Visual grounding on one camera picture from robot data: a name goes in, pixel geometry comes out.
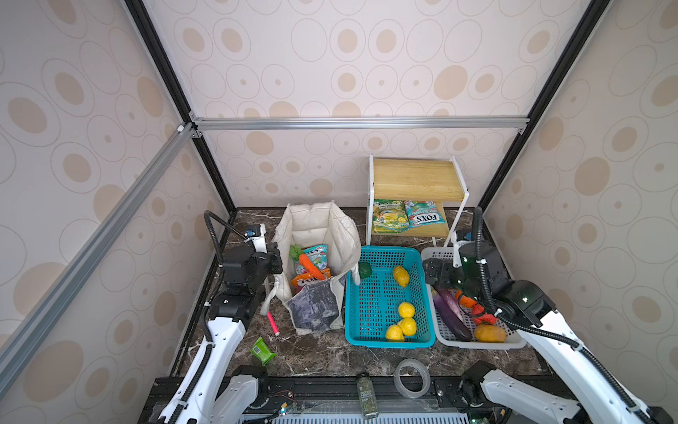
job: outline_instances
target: wooden shelf board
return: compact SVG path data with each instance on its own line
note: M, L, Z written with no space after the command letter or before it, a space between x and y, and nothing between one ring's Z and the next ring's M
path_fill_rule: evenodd
M438 237L438 238L447 238L447 234L450 232L450 228L447 225L447 218L445 217L445 210L443 209L443 202L436 201L435 205L438 207L438 211L442 214L445 219L444 223L440 224L429 224L422 225L421 227L415 227L404 231L403 233L376 233L372 230L372 235L395 235L397 237Z
M462 201L462 188L450 161L374 159L374 198Z

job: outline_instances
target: green package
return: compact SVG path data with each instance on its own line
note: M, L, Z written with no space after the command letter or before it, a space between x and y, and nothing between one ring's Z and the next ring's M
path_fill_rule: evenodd
M273 359L277 355L277 353L271 352L268 346L266 346L264 339L262 339L261 337L256 339L256 343L254 343L254 346L252 346L250 352L252 352L252 354L257 358L259 358L262 366L268 364L271 361L271 359Z
M372 230L375 233L402 233L410 227L402 200L374 200Z
M407 218L413 228L445 222L445 219L441 216L441 211L438 211L438 207L432 200L406 200L405 212L407 212Z

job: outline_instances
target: wall panel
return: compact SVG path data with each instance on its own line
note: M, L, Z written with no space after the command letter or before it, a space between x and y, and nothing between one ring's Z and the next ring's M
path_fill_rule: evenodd
M486 221L629 389L678 418L678 14L620 1Z
M0 6L0 346L178 117L114 0Z
M205 209L226 216L189 141L0 402L1 424L137 421L214 255Z
M588 1L147 1L198 116L520 115Z
M237 206L286 206L334 199L367 204L369 156L449 160L455 155L471 196L482 197L516 128L442 130L209 131Z

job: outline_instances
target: clear tape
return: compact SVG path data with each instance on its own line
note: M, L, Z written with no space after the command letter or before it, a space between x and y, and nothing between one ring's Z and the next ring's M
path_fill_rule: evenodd
M408 390L403 385L403 382L400 381L400 371L406 366L411 366L417 370L419 375L422 377L422 389L420 391ZM396 367L395 374L393 375L393 383L395 384L395 388L397 389L398 393L408 399L417 399L421 398L426 392L428 392L428 388L431 386L431 374L428 373L428 368L424 364L418 360L409 358L403 360L400 364L398 364L398 367Z

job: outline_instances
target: marble tabletop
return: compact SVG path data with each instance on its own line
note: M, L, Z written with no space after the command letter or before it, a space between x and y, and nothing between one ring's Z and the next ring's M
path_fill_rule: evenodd
M356 223L361 242L365 237L365 209L344 209ZM448 222L451 222L456 210L445 210ZM235 222L236 228L243 229L246 224L263 223L266 225L266 241L273 238L273 229L283 214L282 209L240 210ZM459 229L471 228L473 215L464 211ZM230 238L228 245L239 243ZM413 247L421 251L432 247L430 238L373 236L372 244L383 246ZM266 366L268 374L275 377L305 376L353 376L360 372L368 372L374 376L393 375L398 363L405 358L414 358L428 366L431 375L461 375L469 366L478 360L485 360L501 368L507 374L538 375L550 374L550 370L542 369L543 361L538 360L535 351L527 346L513 350L476 350L448 347L436 342L426 349L376 349L354 346L346 340L344 331L333 330L319 334L297 336L292 326L290 313L282 303L274 298L271 302L271 313L280 329L280 335L274 336L268 319L258 313L247 329L245 338L236 349L229 364L226 375L229 375L241 364L259 365L259 360L250 353L250 348L261 336L272 352L277 355ZM187 359L182 365L181 375L185 375L193 360L202 339L202 331L198 328L189 348Z

